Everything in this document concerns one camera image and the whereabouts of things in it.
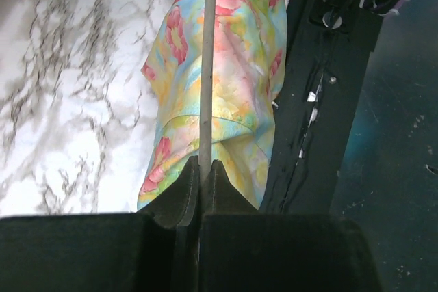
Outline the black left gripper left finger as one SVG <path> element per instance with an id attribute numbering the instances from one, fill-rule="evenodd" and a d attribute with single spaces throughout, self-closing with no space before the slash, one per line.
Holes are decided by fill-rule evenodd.
<path id="1" fill-rule="evenodd" d="M 195 291 L 199 165 L 135 213 L 1 220 L 2 291 Z"/>

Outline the grey hanger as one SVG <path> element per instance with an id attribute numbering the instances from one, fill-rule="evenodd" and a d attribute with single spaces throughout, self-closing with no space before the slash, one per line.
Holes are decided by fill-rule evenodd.
<path id="1" fill-rule="evenodd" d="M 203 53 L 201 63 L 200 94 L 200 144 L 199 166 L 200 180 L 204 183 L 211 170 L 211 123 L 212 123 L 212 84 L 214 59 L 214 21 L 216 0 L 205 0 L 203 25 Z"/>

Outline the floral cloth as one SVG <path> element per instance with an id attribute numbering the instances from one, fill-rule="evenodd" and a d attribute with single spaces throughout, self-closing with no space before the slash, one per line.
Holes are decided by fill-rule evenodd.
<path id="1" fill-rule="evenodd" d="M 154 149 L 138 194 L 145 207 L 199 149 L 205 0 L 175 0 L 142 67 L 158 99 Z M 216 0 L 212 157 L 254 207 L 266 191 L 274 142 L 272 103 L 283 86 L 285 0 Z"/>

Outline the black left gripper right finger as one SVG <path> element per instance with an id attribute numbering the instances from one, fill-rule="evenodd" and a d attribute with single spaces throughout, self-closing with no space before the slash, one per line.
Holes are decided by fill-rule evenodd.
<path id="1" fill-rule="evenodd" d="M 214 161 L 201 192 L 200 291 L 380 291 L 366 238 L 330 215 L 259 213 Z"/>

